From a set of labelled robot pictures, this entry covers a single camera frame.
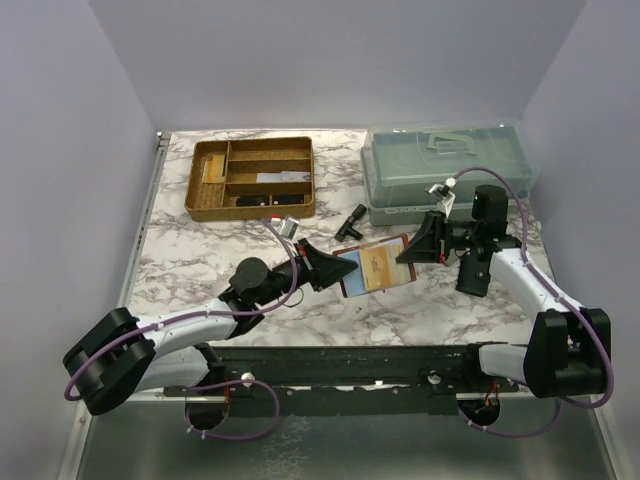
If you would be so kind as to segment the brown leather card holder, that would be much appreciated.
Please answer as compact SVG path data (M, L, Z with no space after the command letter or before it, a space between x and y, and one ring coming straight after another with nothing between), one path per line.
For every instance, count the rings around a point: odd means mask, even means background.
M408 235L403 233L334 251L334 256L357 263L357 268L340 281L343 297L368 295L415 282L414 265L397 262L408 244Z

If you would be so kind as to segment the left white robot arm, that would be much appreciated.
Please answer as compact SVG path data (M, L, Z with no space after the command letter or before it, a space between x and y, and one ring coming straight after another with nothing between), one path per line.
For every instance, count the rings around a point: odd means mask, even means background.
M153 363L198 344L242 336L303 285L322 291L358 267L305 239L286 252L288 260L273 268L257 257L242 260L228 288L200 307L155 317L136 317L125 307L111 310L64 355L64 398L83 402L92 415L108 413L133 393L156 386L149 379Z

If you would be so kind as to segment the blue credit card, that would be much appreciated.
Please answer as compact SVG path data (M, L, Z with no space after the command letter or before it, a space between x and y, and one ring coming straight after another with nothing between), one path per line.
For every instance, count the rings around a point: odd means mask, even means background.
M363 271L361 268L360 251L358 249L337 253L339 258L351 260L357 263L357 268L346 275L340 282L343 297L352 298L368 293L364 283Z

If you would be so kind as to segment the gold card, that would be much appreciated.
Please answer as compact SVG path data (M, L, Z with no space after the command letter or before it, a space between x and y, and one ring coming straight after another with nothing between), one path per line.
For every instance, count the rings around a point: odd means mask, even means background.
M204 184L223 183L226 178L226 155L215 153L204 160L202 182Z

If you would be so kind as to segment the tan credit card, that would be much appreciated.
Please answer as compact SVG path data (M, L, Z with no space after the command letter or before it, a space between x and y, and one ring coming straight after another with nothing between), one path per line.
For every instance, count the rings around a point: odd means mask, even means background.
M396 257L403 251L400 243L387 243L360 251L361 268L368 292L386 290L411 283L408 264L398 264Z

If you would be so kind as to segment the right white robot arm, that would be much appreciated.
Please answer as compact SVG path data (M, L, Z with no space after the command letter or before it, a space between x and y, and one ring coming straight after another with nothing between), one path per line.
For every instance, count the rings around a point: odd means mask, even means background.
M533 328L525 345L485 343L476 358L460 367L460 379L480 392L496 377L529 388L538 398L610 395L611 329L608 315L565 295L524 252L523 240L507 232L508 196L504 188L476 188L471 220L451 221L445 208L453 193L435 185L437 210L425 214L420 229L396 258L400 264L443 263L462 251L456 288L484 297L491 281L510 293Z

